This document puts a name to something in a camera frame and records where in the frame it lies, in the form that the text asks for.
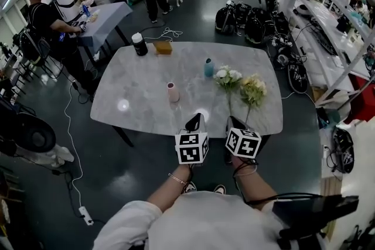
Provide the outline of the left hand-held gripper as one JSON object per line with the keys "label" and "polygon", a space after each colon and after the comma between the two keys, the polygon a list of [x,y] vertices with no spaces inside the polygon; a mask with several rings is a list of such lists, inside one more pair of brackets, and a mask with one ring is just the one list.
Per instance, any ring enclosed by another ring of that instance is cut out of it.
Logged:
{"label": "left hand-held gripper", "polygon": [[178,162],[180,165],[201,165],[209,151],[204,115],[195,114],[185,123],[185,130],[187,133],[175,135]]}

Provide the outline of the peach flowers bouquet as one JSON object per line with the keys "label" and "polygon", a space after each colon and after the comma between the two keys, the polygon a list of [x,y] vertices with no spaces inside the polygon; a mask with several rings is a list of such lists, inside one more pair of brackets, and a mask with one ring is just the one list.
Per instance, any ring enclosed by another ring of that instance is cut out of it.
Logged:
{"label": "peach flowers bouquet", "polygon": [[262,81],[258,74],[253,74],[243,78],[240,84],[240,97],[247,106],[247,114],[245,123],[248,121],[252,108],[258,108],[267,95],[265,82]]}

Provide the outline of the pink ceramic vase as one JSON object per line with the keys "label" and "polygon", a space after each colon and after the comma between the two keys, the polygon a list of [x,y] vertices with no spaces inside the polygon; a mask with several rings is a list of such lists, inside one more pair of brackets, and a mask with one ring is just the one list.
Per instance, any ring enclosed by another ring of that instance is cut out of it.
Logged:
{"label": "pink ceramic vase", "polygon": [[174,83],[167,83],[167,93],[170,102],[179,101],[179,91]]}

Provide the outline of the white flowers bouquet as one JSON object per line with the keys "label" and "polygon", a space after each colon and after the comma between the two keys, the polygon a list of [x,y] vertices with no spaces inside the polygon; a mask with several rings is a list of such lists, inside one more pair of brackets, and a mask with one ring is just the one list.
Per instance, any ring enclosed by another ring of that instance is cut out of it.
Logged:
{"label": "white flowers bouquet", "polygon": [[232,114],[231,95],[233,91],[238,87],[240,81],[243,79],[242,74],[231,69],[229,66],[221,66],[218,71],[214,74],[213,78],[216,83],[225,91],[227,97],[227,103],[229,107],[229,113]]}

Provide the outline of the blue ribbed vase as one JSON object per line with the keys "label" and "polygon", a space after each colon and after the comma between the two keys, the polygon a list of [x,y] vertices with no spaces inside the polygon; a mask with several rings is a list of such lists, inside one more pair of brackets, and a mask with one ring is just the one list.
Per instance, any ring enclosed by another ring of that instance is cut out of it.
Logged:
{"label": "blue ribbed vase", "polygon": [[214,74],[214,63],[211,58],[207,58],[204,64],[204,75],[207,78],[213,77]]}

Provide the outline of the person's left forearm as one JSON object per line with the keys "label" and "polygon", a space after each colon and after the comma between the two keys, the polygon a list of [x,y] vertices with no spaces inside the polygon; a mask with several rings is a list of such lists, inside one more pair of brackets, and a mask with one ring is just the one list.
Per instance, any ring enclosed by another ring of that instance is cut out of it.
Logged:
{"label": "person's left forearm", "polygon": [[179,165],[172,173],[169,173],[165,182],[148,197],[147,202],[157,206],[162,212],[171,208],[190,182],[192,168],[192,165]]}

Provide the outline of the white marble table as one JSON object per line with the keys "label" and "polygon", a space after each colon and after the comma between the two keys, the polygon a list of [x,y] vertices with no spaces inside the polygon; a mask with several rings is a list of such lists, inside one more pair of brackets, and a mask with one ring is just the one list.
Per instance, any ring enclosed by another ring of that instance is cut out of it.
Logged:
{"label": "white marble table", "polygon": [[[247,123],[262,135],[283,129],[278,80],[265,51],[247,46],[206,42],[174,42],[170,55],[157,55],[152,44],[138,56],[132,46],[118,49],[108,64],[91,107],[93,120],[134,131],[174,135],[195,114],[202,113],[211,138],[225,136],[230,116],[225,91],[204,75],[211,58],[214,67],[229,66],[248,77],[258,74],[267,95],[252,108]],[[167,83],[174,83],[179,101],[170,102]],[[231,95],[232,114],[245,121],[247,106]]]}

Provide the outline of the amber wooden box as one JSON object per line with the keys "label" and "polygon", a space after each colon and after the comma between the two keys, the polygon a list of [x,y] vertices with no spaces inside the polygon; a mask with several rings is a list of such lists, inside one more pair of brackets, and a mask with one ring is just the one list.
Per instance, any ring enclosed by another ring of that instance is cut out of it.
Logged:
{"label": "amber wooden box", "polygon": [[153,46],[157,55],[170,55],[172,53],[172,46],[168,41],[155,41]]}

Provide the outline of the black oval printed board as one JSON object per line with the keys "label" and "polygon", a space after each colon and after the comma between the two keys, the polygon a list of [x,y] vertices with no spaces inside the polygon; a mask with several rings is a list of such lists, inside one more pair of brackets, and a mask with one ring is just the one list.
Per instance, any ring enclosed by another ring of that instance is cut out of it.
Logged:
{"label": "black oval printed board", "polygon": [[287,67],[289,86],[293,92],[304,94],[308,88],[308,76],[303,64],[292,62]]}

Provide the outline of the black bottle with white lid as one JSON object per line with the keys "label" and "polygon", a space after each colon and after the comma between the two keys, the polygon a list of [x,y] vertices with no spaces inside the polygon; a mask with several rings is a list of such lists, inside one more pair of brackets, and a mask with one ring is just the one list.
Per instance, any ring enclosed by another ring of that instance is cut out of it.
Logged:
{"label": "black bottle with white lid", "polygon": [[131,39],[135,52],[138,56],[144,56],[148,53],[147,45],[143,36],[139,32],[132,35]]}

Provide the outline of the black printed bag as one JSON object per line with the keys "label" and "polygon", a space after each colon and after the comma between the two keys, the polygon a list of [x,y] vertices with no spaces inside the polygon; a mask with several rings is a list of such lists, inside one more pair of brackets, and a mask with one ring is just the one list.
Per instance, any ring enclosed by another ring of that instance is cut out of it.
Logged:
{"label": "black printed bag", "polygon": [[333,130],[333,147],[340,172],[349,174],[354,168],[353,139],[344,129],[335,127]]}

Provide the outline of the black keyboard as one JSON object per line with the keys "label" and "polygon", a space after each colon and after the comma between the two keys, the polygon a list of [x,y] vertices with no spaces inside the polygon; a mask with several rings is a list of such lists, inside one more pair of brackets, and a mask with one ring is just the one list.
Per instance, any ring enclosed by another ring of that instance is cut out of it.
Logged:
{"label": "black keyboard", "polygon": [[317,42],[323,47],[323,49],[331,56],[337,56],[338,54],[336,50],[334,49],[332,43],[328,39],[327,35],[324,33],[319,23],[317,21],[311,21],[308,25],[312,35],[315,37]]}

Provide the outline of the white shelving rack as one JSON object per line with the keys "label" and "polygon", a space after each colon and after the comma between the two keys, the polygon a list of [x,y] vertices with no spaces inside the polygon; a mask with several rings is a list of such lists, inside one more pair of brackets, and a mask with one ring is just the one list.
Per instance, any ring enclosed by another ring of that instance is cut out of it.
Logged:
{"label": "white shelving rack", "polygon": [[[293,8],[297,0],[281,0],[279,8],[286,17],[294,19],[295,22],[302,26],[303,19],[293,13]],[[338,21],[331,14],[330,9],[326,8],[324,4],[314,0],[300,0],[312,14],[315,20],[319,23],[325,35],[328,37],[332,46],[340,58],[341,66],[332,69],[330,67],[330,60],[327,59],[323,52],[319,49],[317,40],[312,36],[311,33],[306,33],[305,37],[308,43],[313,48],[313,52],[317,58],[317,61],[322,69],[323,76],[326,81],[328,89],[326,92],[318,98],[315,102],[316,107],[322,107],[327,103],[338,101],[339,97],[334,97],[332,93],[335,90],[346,90],[347,94],[354,97],[360,92],[354,90],[353,87],[345,86],[349,84],[348,74],[352,73],[356,76],[360,76],[368,81],[372,81],[372,78],[366,75],[364,72],[366,69],[362,68],[359,61],[363,59],[363,55],[367,52],[367,48],[373,44],[375,46],[375,28],[370,29],[367,25],[361,25],[360,22],[352,16],[353,10],[344,4],[343,0],[331,0],[349,20],[349,22],[358,31],[364,42],[360,48],[357,47],[356,43],[350,41],[348,34],[340,32],[336,27]]]}

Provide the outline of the black round floor fan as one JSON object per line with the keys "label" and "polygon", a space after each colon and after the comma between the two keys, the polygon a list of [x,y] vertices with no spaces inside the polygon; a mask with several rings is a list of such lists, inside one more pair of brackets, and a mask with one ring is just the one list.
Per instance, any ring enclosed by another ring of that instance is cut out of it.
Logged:
{"label": "black round floor fan", "polygon": [[44,120],[20,112],[8,121],[0,121],[0,153],[14,157],[18,149],[46,153],[56,144],[53,128]]}

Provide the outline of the white black portable appliance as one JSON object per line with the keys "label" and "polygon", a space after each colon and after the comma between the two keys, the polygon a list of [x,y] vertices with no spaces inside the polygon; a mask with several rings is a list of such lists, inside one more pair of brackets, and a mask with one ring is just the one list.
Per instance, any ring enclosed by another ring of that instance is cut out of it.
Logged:
{"label": "white black portable appliance", "polygon": [[80,0],[51,0],[49,5],[66,23],[80,15]]}

